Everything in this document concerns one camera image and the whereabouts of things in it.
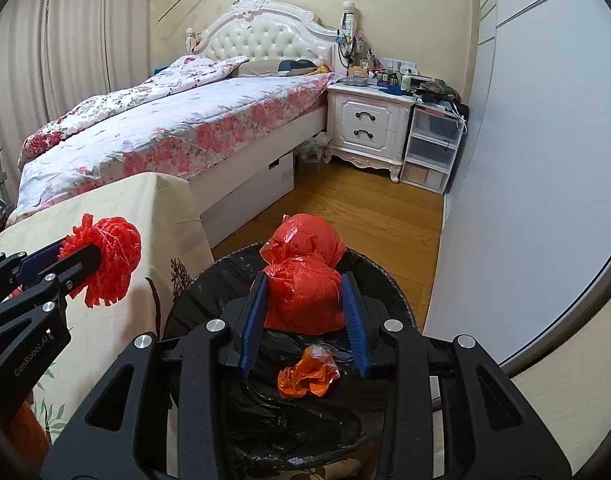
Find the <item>blue gripper pad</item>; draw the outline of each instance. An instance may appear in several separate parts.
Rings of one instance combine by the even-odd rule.
[[[240,370],[247,378],[250,370],[254,368],[258,347],[263,336],[263,325],[265,325],[268,313],[268,276],[263,272],[263,276],[256,288],[256,294],[252,303],[252,310],[248,316],[245,328],[240,338]]]
[[[16,274],[16,281],[18,284],[35,286],[41,283],[42,277],[40,276],[40,272],[58,261],[59,249],[61,249],[62,244],[63,239],[58,240],[38,250],[34,254],[25,257]]]
[[[354,364],[361,377],[367,377],[370,373],[370,341],[364,325],[367,309],[351,273],[341,277],[341,304]]]

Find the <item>floral bedding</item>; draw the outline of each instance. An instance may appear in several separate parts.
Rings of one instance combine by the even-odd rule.
[[[78,133],[68,122],[71,130],[25,163],[8,225],[137,173],[189,180],[297,118],[335,79],[228,78],[110,114]]]
[[[247,60],[248,57],[239,56],[214,62],[207,57],[183,56],[143,84],[107,95],[89,97],[64,116],[30,135],[21,148],[18,168],[23,170],[28,160],[37,158],[62,140],[109,117],[162,97],[225,79]]]

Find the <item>black garbage bag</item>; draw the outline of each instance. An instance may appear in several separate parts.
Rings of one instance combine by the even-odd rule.
[[[174,304],[164,337],[184,336],[220,317],[230,300],[248,295],[266,266],[261,243],[236,251],[201,272]],[[383,301],[389,314],[415,326],[410,306],[394,279],[362,254],[348,249],[336,266],[351,270],[364,296]],[[341,377],[326,396],[283,400],[276,378],[294,366],[305,348],[319,344],[333,352]],[[172,395],[178,399],[178,381]],[[345,458],[380,437],[389,388],[387,381],[364,380],[355,368],[345,330],[308,336],[264,330],[255,368],[247,382],[223,380],[223,427],[235,467],[289,470],[313,468]]]

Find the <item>bed frame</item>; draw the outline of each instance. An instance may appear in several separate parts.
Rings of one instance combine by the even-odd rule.
[[[192,51],[214,60],[234,56],[248,56],[250,60],[309,59],[344,75],[337,34],[335,28],[323,27],[309,10],[270,0],[240,0],[202,32],[201,42]],[[318,108],[192,178],[190,189],[201,212],[324,130],[326,124],[327,108]]]

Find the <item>wall socket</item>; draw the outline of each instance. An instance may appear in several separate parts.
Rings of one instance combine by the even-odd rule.
[[[407,72],[407,69],[412,70],[413,75],[417,75],[419,73],[417,71],[416,63],[412,63],[410,61],[402,61],[400,59],[389,59],[387,57],[381,57],[381,63],[387,69],[394,70],[394,72],[399,72],[401,74],[405,74]]]

